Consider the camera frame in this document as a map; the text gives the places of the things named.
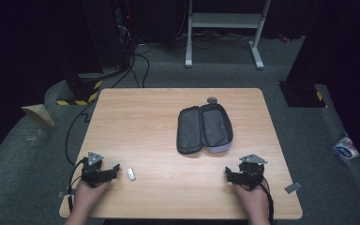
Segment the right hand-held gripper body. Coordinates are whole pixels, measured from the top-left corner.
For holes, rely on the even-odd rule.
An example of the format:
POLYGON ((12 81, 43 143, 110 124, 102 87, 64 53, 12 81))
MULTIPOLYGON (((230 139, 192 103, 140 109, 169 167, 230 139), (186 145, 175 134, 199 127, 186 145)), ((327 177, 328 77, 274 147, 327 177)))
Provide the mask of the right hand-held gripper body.
POLYGON ((240 157, 240 160, 239 172, 232 176, 232 181, 237 185, 246 186, 249 190, 252 190, 263 181, 264 165, 267 160, 254 154, 240 157))

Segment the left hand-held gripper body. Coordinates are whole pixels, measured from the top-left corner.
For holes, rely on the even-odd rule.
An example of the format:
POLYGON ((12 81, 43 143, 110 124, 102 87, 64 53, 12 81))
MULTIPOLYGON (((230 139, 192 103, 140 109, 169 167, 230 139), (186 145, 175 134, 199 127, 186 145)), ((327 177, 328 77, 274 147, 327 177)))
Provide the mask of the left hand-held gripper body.
POLYGON ((102 171, 103 156, 89 151, 83 162, 81 179, 91 188, 96 188, 102 183, 111 181, 111 171, 102 171))

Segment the person's left hand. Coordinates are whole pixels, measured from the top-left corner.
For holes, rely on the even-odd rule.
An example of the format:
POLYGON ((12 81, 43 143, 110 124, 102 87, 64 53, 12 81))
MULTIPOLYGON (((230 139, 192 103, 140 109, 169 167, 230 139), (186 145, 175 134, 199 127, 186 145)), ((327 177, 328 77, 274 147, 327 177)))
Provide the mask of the person's left hand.
POLYGON ((71 214, 87 217, 109 186, 110 182, 105 182, 98 187, 90 187, 84 181, 80 181, 76 188, 71 214))

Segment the person's right hand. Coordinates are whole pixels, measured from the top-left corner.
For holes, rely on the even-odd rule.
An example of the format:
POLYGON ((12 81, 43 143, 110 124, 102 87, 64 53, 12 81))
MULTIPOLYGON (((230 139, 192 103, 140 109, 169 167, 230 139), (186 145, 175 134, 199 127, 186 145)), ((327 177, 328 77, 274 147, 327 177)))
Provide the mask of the person's right hand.
POLYGON ((269 202, 265 193, 268 186, 265 181, 262 181, 261 186, 252 190, 246 190, 240 185, 234 185, 233 188, 248 216, 248 221, 257 218, 269 220, 269 202))

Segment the small grey tape piece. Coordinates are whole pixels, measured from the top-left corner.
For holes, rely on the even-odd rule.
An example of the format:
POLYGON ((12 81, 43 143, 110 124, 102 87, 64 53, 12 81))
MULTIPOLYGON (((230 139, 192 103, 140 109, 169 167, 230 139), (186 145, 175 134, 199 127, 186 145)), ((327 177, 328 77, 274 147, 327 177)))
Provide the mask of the small grey tape piece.
MULTIPOLYGON (((72 189, 71 190, 71 192, 70 192, 70 195, 74 195, 75 194, 75 190, 74 189, 72 189)), ((59 191, 58 193, 57 193, 57 198, 64 198, 65 196, 67 196, 68 195, 68 192, 67 191, 59 191)))

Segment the grey tape strip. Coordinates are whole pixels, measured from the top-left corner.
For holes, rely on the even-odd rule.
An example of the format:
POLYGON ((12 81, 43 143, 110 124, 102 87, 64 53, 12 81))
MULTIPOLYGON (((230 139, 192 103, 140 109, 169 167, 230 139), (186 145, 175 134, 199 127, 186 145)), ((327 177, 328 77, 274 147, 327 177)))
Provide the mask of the grey tape strip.
POLYGON ((293 192, 295 192, 296 190, 298 190, 299 188, 301 188, 302 185, 300 182, 294 182, 293 184, 285 187, 285 191, 288 193, 288 194, 291 194, 293 192))

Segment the open grey pencil case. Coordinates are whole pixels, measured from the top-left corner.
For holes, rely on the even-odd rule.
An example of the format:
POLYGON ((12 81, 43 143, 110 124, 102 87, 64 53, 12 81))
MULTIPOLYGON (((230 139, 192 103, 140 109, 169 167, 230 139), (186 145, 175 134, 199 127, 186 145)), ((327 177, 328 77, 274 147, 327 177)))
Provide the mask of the open grey pencil case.
POLYGON ((218 103, 186 108, 179 113, 177 151, 184 155, 203 147, 211 154, 228 151, 233 143, 233 126, 225 109, 218 103))

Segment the beige cardboard piece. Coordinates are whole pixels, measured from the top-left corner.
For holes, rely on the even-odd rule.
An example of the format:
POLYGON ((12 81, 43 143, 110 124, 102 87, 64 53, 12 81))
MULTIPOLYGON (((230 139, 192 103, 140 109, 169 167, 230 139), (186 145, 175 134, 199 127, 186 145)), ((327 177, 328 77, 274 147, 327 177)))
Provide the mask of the beige cardboard piece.
POLYGON ((55 122, 43 104, 23 106, 22 110, 26 115, 43 126, 54 127, 55 122))

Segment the yellow black striped base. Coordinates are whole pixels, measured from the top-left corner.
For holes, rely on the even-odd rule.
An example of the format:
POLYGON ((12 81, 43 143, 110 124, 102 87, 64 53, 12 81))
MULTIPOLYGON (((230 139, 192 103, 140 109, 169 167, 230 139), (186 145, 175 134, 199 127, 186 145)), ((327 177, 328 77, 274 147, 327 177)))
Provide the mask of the yellow black striped base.
POLYGON ((97 99, 101 80, 83 80, 79 75, 74 75, 65 80, 56 103, 61 106, 89 105, 97 99))
POLYGON ((325 108, 321 92, 312 84, 280 82, 279 87, 289 107, 325 108))

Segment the white blue packet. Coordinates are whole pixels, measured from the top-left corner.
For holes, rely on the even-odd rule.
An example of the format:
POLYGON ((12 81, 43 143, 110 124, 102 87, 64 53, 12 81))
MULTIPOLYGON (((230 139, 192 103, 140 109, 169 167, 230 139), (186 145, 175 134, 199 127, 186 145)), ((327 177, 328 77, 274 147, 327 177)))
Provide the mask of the white blue packet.
POLYGON ((349 161, 359 157, 359 152, 350 137, 345 136, 340 139, 333 147, 333 152, 342 160, 349 161))

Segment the dark equipment rack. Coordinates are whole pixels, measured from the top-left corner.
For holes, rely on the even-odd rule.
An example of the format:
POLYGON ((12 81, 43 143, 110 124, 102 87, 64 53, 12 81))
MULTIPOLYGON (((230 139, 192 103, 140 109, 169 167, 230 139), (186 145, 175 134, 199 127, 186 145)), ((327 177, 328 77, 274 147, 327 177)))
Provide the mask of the dark equipment rack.
POLYGON ((127 0, 82 0, 102 73, 125 69, 131 49, 127 0))

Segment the white metal stand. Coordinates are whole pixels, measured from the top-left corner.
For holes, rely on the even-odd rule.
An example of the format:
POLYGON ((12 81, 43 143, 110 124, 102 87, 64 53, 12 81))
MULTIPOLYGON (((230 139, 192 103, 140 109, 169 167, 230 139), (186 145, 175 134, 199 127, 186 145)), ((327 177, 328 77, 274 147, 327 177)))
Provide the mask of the white metal stand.
POLYGON ((192 67, 192 29, 193 28, 235 28, 254 29, 254 39, 248 43, 255 66, 264 69, 263 60, 258 50, 265 20, 271 0, 264 0, 261 13, 201 13, 193 11, 193 0, 188 0, 187 10, 187 45, 185 52, 185 67, 192 67))

